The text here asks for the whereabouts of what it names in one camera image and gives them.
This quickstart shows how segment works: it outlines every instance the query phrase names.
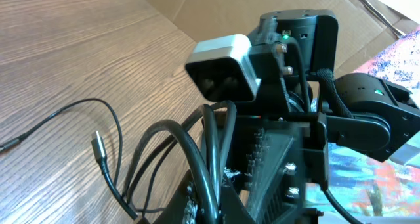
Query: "black cable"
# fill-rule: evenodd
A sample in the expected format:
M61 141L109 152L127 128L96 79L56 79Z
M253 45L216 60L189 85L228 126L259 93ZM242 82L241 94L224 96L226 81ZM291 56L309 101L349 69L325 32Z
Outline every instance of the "black cable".
M297 70L299 71L299 84L301 85L301 92L303 96L303 109L305 112L310 112L310 101L308 87L306 86L305 69L303 68L303 56L301 48L294 37L283 39L283 43L287 44L287 48L291 49L296 54Z
M335 88L334 73L330 69L319 69L316 75L320 82L322 96L325 97L333 113L336 116L353 118L351 111L343 103Z
M220 165L221 157L219 149L219 138L217 135L215 112L207 104L200 106L199 109L204 119L204 138L207 149L207 170L210 174L211 184L216 194L217 204L218 206L220 206L222 191L222 177Z
M215 103L211 106L213 110L219 108L227 108L226 119L224 121L224 127L222 137L220 139L220 174L224 173L224 167L228 160L230 143L232 142L232 136L235 128L236 121L236 106L232 101L222 101Z
M129 207L129 205L126 202L124 202L123 197L121 197L118 190L112 183L109 172L103 173L103 174L104 174L106 184L110 188L114 198L118 201L119 205L124 209L124 211L127 212L127 214L131 217L131 219L135 220L137 218L137 214Z
M107 155L106 155L106 150L104 146L104 141L102 140L102 137L99 135L98 131L92 134L91 144L92 144L94 158L99 165L99 168L105 178L106 184L111 190L111 193L113 194L114 198L118 201L119 205L131 217L131 219L133 220L136 219L137 214L134 212L132 208L129 207L129 205L126 202L124 202L123 197L121 197L116 186L112 183L112 180L110 177L110 171L108 170L108 164L106 161Z
M157 162L157 164L155 166L155 169L152 173L152 176L150 177L146 200L144 201L143 209L141 211L142 212L142 217L145 217L146 213L147 213L147 207L149 206L150 197L152 195L153 182L156 178L156 174L158 173L158 170L159 170L160 166L162 165L163 161L166 159L166 157L169 155L169 153L171 152L172 148L175 147L175 145L176 145L176 143L172 143L171 146L169 146L169 148L163 153L162 157L159 159L159 161Z
M355 217L353 217L347 210L345 210L340 203L334 198L333 194L327 189L324 191L325 197L327 197L328 201L331 203L331 205L339 212L340 215L342 215L343 218L345 218L349 223L351 224L362 224L360 221L358 221Z
M200 110L197 108L195 109L182 123L182 128L184 128L185 131L189 131L191 127L201 118ZM142 164L139 171L136 174L136 177L133 180L133 183L131 183L131 179L134 175L134 170L127 173L125 177L124 182L124 189L123 189L123 196L127 196L128 203L131 202L131 197L134 193L134 190L136 189L138 182L140 181L140 178L142 177L143 173L146 171L147 167L153 162L154 158L159 155L161 151L163 151L168 145L175 146L176 141L172 135L166 137L166 139L160 143L153 151L152 153L146 158L146 161Z
M226 161L228 158L228 153L230 149L230 141L232 140L232 134L233 129L235 126L235 119L236 119L236 106L232 101L222 101L217 102L213 105L211 105L211 108L213 110L217 110L220 108L227 107L226 112L226 121L224 123L224 131L222 133L222 139L220 140L220 168L221 171L224 171L224 167L226 165ZM191 127L201 118L201 112L200 108L195 109L182 123L182 127L185 131L189 131ZM172 135L168 136L162 143L160 143L155 149L152 151L152 153L146 158L144 163L141 165L140 169L137 171L137 174L135 178L133 179L133 182L131 183L131 179L133 177L133 174L128 173L125 177L125 188L123 191L123 196L127 195L127 201L128 203L131 203L131 198L133 196L133 193L138 185L138 182L140 181L142 175L144 172L146 172L146 169L150 164L153 162L153 160L162 152L168 145L171 147L174 147L176 145L176 141L174 141L174 138Z
M230 142L232 140L232 134L235 126L235 120L236 120L236 106L232 101L222 101L215 103L211 105L213 110L217 110L220 108L227 108L226 111L226 120L224 123L224 129L222 132L221 140L220 140L220 168L221 173L224 173L224 167L226 165L226 161L228 158L228 153L230 149ZM188 131L191 129L191 127L199 120L201 117L200 108L197 108L194 112L192 112L187 119L182 123L182 127ZM154 158L159 155L161 151L163 151L169 144L169 148L165 151L165 153L170 153L170 151L175 147L177 144L176 141L173 141L174 138L172 135L168 136L161 144L159 144L152 153L146 158L142 166L140 167L139 171L137 172L133 182L129 186L129 190L125 191L125 194L127 194L127 201L131 202L131 197L138 185L138 182L140 181L142 175L146 171L146 169L149 167L149 165L153 162ZM167 155L163 155L160 159L160 161L156 164L153 174L156 174L158 172L158 169L160 165L163 163L163 160L165 159ZM148 205L151 197L152 187L154 183L154 179L156 175L153 175L150 178L149 187L148 187L148 195L146 197L146 200L144 204Z
M199 202L205 210L204 218L208 223L216 223L219 219L219 209L217 206L216 196L212 189L209 173L205 167L204 160L198 150L197 145L191 136L177 122L173 120L162 120L150 126L143 134L129 167L128 174L133 174L136 170L141 154L146 147L148 141L160 131L168 131L178 141L185 157L190 165L192 179L197 190Z
M136 208L136 212L143 212L143 208ZM151 210L144 210L146 213L157 213L157 212L162 212L165 211L165 208L155 208L155 209L151 209Z
M121 132L121 126L119 125L119 121L118 121L118 117L117 117L116 112L114 111L114 109L112 109L111 105L109 105L106 101L104 101L102 99L96 99L96 98L82 99L82 100L70 103L69 105L58 109L56 112L49 115L47 118L45 118L44 120L39 122L37 125L35 125L31 129L29 129L27 132L17 136L16 138L8 140L7 142L1 143L0 144L0 152L4 152L9 148L12 148L13 146L18 145L20 142L22 142L23 140L28 138L33 132L37 131L42 125L44 125L49 120L53 119L54 117L56 117L57 115L59 115L63 111L65 111L65 110L67 110L67 109L69 109L69 108L71 108L71 107L73 107L77 104L80 104L82 102L88 102L88 101L96 101L96 102L101 102L102 104L104 104L110 110L110 112L112 113L112 117L114 118L115 124L117 125L118 137L119 137L119 148L118 148L117 168L115 170L114 181L113 181L114 185L117 186L119 171L121 169L121 157L122 157L122 154L123 154L123 133Z

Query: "screw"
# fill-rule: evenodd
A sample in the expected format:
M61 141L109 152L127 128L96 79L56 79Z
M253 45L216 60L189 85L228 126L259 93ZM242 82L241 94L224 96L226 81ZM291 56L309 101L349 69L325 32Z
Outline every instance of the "screw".
M287 175L295 175L296 174L296 165L293 162L286 163L284 168L284 173Z
M286 53L287 52L287 45L283 44L283 43L277 44L276 45L276 52L279 53L279 54Z
M293 67L291 66L283 67L282 72L283 72L283 75L285 76L291 76L293 75Z
M286 192L286 196L289 198L294 198L294 199L299 198L299 188L289 187L289 190L287 190Z

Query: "green led light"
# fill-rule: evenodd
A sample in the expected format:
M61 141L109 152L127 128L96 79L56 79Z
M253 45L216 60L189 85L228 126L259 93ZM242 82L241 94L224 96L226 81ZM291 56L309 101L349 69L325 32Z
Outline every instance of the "green led light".
M377 94L379 94L379 95L383 95L382 91L381 91L381 90L379 90L379 89L376 89L376 90L375 90L375 93L377 93Z

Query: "cardboard box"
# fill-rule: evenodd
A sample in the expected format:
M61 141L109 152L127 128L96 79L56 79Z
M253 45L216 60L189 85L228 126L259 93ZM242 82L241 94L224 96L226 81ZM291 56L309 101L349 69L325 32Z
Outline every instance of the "cardboard box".
M331 9L339 21L336 77L347 74L397 38L359 0L147 0L195 41L230 34L248 34L259 16L287 9ZM368 0L405 32L411 20L377 0Z

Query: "wooden table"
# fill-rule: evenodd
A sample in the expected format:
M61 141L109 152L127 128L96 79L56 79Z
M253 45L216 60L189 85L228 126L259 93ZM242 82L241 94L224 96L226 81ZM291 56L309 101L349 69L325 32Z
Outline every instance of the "wooden table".
M104 99L123 130L121 190L146 128L165 118L181 122L204 102L184 71L194 45L145 0L0 0L0 141L70 102ZM0 223L130 223L95 162L95 130L113 177L117 129L97 102L68 110L1 154ZM193 139L200 130L194 127ZM166 136L159 133L145 155ZM168 203L187 167L177 147L158 173L149 208ZM151 172L136 190L138 207Z

